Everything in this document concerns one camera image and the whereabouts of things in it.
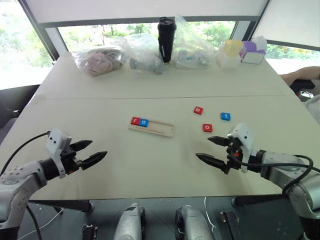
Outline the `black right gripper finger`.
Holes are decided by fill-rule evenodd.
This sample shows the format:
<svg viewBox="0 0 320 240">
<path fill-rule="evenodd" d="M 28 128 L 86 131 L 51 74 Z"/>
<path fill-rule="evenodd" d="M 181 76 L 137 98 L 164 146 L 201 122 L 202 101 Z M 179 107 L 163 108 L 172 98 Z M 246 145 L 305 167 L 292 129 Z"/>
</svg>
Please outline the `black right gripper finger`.
<svg viewBox="0 0 320 240">
<path fill-rule="evenodd" d="M 211 136 L 207 138 L 210 142 L 222 146 L 227 147 L 229 146 L 229 139 L 221 136 Z"/>
<path fill-rule="evenodd" d="M 228 168 L 227 164 L 223 160 L 217 159 L 212 155 L 206 153 L 196 153 L 195 155 L 207 165 L 218 168 L 221 171 L 226 171 Z"/>
</svg>

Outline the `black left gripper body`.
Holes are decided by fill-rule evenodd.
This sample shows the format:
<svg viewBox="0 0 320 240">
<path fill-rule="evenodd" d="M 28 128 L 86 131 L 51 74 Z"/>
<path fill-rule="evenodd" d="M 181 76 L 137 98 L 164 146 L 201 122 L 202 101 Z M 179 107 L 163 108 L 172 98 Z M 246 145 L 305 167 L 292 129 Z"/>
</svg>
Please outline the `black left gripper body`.
<svg viewBox="0 0 320 240">
<path fill-rule="evenodd" d="M 67 149 L 62 150 L 60 154 L 60 159 L 67 175 L 76 172 L 83 165 L 83 162 L 77 159 L 76 155 L 77 148 L 74 146 L 69 146 Z"/>
</svg>

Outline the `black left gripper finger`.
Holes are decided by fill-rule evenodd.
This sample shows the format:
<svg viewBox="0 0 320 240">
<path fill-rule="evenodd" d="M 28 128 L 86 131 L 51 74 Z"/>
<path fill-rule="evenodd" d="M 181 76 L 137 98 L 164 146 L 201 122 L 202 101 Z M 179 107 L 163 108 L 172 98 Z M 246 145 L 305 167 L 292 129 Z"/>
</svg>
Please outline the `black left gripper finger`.
<svg viewBox="0 0 320 240">
<path fill-rule="evenodd" d="M 93 141 L 92 140 L 80 140 L 77 142 L 74 142 L 70 145 L 70 148 L 75 151 L 81 151 L 83 149 L 85 149 L 86 147 L 88 147 Z"/>
<path fill-rule="evenodd" d="M 100 151 L 100 152 L 94 153 L 89 158 L 82 161 L 81 169 L 84 171 L 94 166 L 95 164 L 100 162 L 107 155 L 107 153 L 108 153 L 107 151 Z"/>
</svg>

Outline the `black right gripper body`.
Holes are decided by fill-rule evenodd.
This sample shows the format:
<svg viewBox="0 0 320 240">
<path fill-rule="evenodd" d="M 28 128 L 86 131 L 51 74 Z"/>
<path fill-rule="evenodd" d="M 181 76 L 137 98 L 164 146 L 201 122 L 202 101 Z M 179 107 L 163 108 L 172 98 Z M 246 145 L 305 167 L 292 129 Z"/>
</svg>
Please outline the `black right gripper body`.
<svg viewBox="0 0 320 240">
<path fill-rule="evenodd" d="M 227 146 L 227 163 L 225 170 L 223 171 L 225 174 L 228 174 L 230 169 L 239 170 L 241 168 L 240 162 L 242 161 L 243 151 L 241 149 L 242 143 L 238 138 L 228 139 L 225 138 L 223 140 L 225 146 Z"/>
</svg>

